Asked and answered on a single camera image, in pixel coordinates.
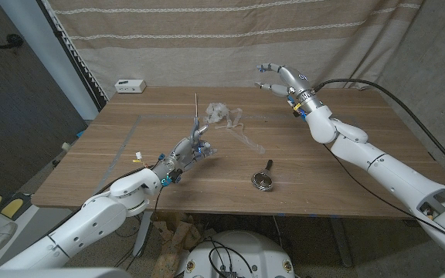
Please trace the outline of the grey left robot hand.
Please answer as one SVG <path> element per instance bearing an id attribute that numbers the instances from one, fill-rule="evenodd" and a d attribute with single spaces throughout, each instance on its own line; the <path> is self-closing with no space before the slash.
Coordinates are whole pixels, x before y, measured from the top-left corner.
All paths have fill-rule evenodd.
<path id="1" fill-rule="evenodd" d="M 190 170 L 194 163 L 217 152 L 209 142 L 201 139 L 208 129 L 208 125 L 200 128 L 195 125 L 191 134 L 181 139 L 172 152 L 152 168 L 163 186 L 179 182 L 181 174 Z"/>

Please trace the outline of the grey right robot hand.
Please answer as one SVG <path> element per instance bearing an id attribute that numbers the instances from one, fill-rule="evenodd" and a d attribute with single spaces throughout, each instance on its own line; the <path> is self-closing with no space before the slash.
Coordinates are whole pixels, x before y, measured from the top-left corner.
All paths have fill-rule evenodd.
<path id="1" fill-rule="evenodd" d="M 280 66 L 275 63 L 264 63 L 257 66 L 260 72 L 273 71 L 279 74 L 284 85 L 258 83 L 255 85 L 261 90 L 268 90 L 278 97 L 294 97 L 306 113 L 310 113 L 323 106 L 323 103 L 316 97 L 307 77 L 297 69 L 289 66 Z"/>

